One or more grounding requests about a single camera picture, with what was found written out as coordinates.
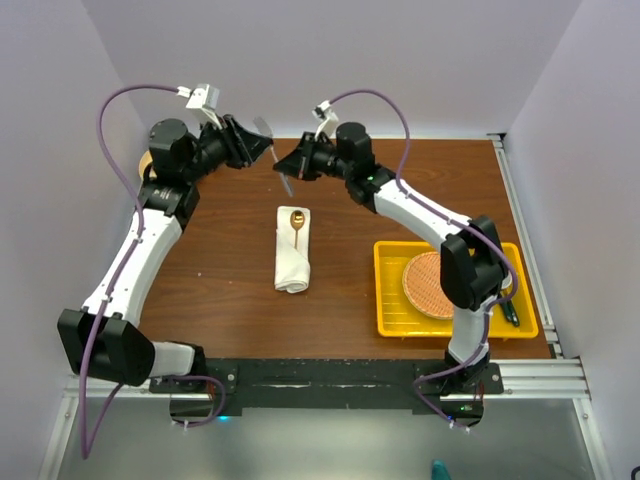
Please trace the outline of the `white cloth napkin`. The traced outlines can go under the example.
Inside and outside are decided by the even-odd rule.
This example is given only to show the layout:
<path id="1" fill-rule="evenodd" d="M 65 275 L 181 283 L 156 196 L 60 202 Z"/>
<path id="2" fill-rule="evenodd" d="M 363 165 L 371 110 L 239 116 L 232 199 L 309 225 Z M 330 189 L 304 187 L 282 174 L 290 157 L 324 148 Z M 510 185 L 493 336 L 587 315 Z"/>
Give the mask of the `white cloth napkin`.
<path id="1" fill-rule="evenodd" d="M 294 210 L 305 214 L 305 225 L 299 232 L 298 249 L 294 248 L 294 231 L 290 215 Z M 277 291 L 296 294 L 309 287 L 311 266 L 309 243 L 311 212 L 308 208 L 279 206 L 276 214 L 276 257 L 274 287 Z"/>

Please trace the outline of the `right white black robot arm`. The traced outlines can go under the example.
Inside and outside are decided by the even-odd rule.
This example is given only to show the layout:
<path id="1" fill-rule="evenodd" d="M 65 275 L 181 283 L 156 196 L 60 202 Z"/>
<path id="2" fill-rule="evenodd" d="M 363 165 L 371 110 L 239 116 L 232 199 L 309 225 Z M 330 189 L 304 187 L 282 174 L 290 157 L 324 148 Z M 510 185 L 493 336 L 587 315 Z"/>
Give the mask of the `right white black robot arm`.
<path id="1" fill-rule="evenodd" d="M 445 369 L 425 373 L 414 383 L 446 379 L 459 393 L 476 386 L 489 363 L 492 309 L 505 284 L 517 282 L 493 221 L 459 215 L 421 195 L 398 172 L 376 161 L 370 136 L 355 122 L 340 125 L 334 140 L 326 134 L 304 133 L 273 169 L 301 181 L 322 176 L 340 179 L 356 204 L 395 221 L 437 251 L 440 286 L 454 306 L 453 333 Z"/>

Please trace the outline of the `gold spoon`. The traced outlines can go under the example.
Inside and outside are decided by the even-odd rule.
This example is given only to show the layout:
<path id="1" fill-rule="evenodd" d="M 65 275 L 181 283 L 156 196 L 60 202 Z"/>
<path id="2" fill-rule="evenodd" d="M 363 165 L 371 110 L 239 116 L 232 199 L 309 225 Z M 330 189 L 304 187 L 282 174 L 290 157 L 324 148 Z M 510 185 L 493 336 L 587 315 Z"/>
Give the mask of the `gold spoon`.
<path id="1" fill-rule="evenodd" d="M 294 248 L 298 249 L 299 232 L 305 225 L 305 214 L 301 210 L 294 210 L 290 215 L 290 225 L 294 231 Z"/>

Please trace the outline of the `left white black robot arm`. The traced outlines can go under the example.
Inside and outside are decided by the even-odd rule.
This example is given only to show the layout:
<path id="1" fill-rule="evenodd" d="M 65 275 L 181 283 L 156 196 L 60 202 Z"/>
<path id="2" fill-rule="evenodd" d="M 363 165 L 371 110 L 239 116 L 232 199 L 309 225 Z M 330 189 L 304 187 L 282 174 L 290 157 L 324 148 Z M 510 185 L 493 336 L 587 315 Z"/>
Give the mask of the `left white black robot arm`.
<path id="1" fill-rule="evenodd" d="M 207 122 L 193 135 L 178 119 L 157 122 L 149 132 L 151 162 L 136 190 L 138 207 L 107 273 L 81 308 L 64 310 L 58 332 L 74 374 L 139 386 L 171 376 L 185 392 L 207 380 L 202 347 L 176 341 L 154 342 L 139 329 L 150 287 L 166 256 L 183 235 L 200 200 L 197 183 L 226 165 L 252 166 L 273 145 L 262 118 L 255 130 L 231 115 L 215 127 Z"/>

